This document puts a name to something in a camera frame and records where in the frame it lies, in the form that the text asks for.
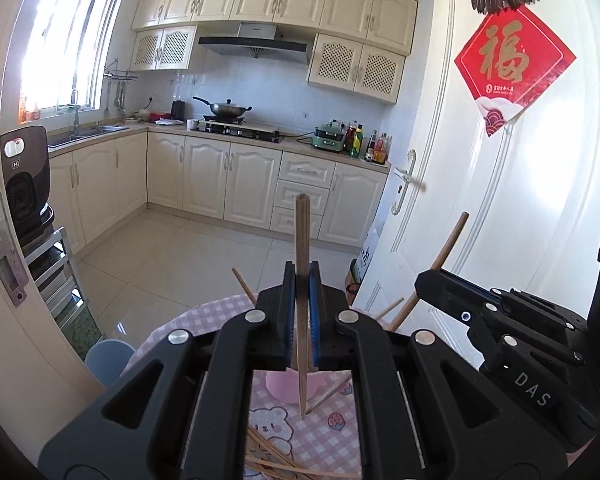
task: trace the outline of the tiled floor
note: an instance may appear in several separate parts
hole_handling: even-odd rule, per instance
[[[353,254],[311,248],[323,283],[344,288]],[[151,209],[88,253],[79,270],[91,312],[108,337],[140,346],[152,330],[188,308],[242,289],[282,282],[293,244],[194,222]]]

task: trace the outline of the sink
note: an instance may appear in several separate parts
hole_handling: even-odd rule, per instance
[[[57,148],[58,146],[64,146],[65,144],[75,142],[76,140],[88,139],[89,137],[110,134],[112,132],[121,132],[122,130],[128,129],[128,126],[109,126],[108,124],[103,126],[92,126],[91,128],[78,130],[77,134],[67,132],[65,134],[52,136],[47,140],[46,144],[50,148]]]

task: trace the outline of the range hood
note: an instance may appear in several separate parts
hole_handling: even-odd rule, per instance
[[[270,23],[241,23],[237,36],[200,36],[198,44],[222,56],[245,56],[309,64],[306,43],[277,38],[278,27]]]

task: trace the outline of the drawer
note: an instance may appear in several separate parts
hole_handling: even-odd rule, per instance
[[[312,156],[285,152],[280,164],[280,179],[329,189],[336,163]]]
[[[286,209],[295,209],[296,196],[305,193],[311,201],[311,213],[323,215],[324,208],[327,206],[329,190],[322,187],[308,186],[307,184],[298,184],[279,180],[276,186],[276,197],[273,205],[284,207]]]
[[[317,238],[320,233],[320,224],[322,224],[322,217],[320,215],[311,215],[311,227],[309,228],[309,236],[311,238]],[[273,208],[273,215],[271,216],[271,230],[278,231],[280,233],[294,233],[294,210],[285,209],[283,207]]]

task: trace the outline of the screw head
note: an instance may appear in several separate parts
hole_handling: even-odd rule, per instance
[[[338,314],[338,319],[343,323],[355,323],[360,316],[355,310],[343,310]]]
[[[181,345],[189,340],[189,332],[182,329],[174,330],[169,333],[167,339],[172,345]]]
[[[433,345],[436,342],[436,335],[433,332],[429,332],[429,330],[419,330],[416,332],[414,336],[417,343],[421,345]]]
[[[244,319],[246,319],[249,323],[259,323],[267,319],[267,314],[257,308],[254,308],[244,315]]]

